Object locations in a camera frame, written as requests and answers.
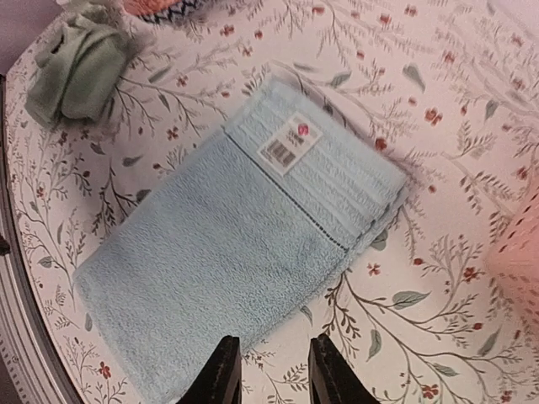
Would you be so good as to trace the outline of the light blue towel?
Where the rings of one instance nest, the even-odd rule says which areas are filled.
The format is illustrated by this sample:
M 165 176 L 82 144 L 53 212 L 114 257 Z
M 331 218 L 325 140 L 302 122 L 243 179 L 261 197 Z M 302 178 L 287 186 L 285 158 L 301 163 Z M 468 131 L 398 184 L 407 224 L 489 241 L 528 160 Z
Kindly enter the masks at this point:
M 77 269 L 77 291 L 147 403 L 175 403 L 226 335 L 256 344 L 346 269 L 406 174 L 270 79 Z

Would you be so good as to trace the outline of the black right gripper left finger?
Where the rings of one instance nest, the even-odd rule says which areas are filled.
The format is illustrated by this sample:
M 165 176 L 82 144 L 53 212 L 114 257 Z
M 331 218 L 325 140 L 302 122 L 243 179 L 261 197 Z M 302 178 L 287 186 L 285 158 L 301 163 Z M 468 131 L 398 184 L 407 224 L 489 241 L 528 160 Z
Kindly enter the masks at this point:
M 178 404 L 237 404 L 242 401 L 240 339 L 225 336 Z

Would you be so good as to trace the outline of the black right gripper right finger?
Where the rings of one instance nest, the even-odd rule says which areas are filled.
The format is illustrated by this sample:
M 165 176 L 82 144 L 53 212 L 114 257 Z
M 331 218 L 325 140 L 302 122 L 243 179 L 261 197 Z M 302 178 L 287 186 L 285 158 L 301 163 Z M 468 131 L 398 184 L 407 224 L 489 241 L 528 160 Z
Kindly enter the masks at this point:
M 325 333 L 310 342 L 310 402 L 316 404 L 378 404 Z

